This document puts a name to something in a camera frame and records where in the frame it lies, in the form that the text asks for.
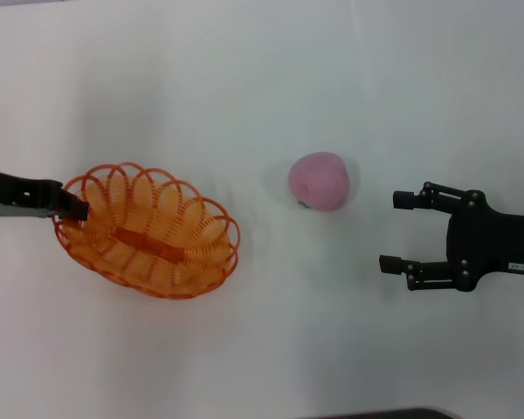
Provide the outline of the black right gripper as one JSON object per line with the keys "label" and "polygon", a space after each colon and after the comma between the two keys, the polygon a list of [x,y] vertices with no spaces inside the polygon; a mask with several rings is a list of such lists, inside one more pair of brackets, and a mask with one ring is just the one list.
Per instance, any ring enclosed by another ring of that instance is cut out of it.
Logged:
{"label": "black right gripper", "polygon": [[414,194],[393,193],[399,210],[450,210],[447,262],[418,262],[381,255],[382,273],[404,275],[410,291],[473,291],[492,272],[524,275],[524,216],[501,213],[479,191],[464,191],[425,182]]}

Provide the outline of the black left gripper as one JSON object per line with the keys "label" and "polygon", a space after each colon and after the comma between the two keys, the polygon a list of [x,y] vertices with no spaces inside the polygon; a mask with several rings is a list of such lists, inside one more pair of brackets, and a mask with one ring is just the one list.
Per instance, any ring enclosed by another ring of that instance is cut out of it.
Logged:
{"label": "black left gripper", "polygon": [[0,216],[47,218],[85,222],[89,203],[62,189],[62,183],[0,172]]}

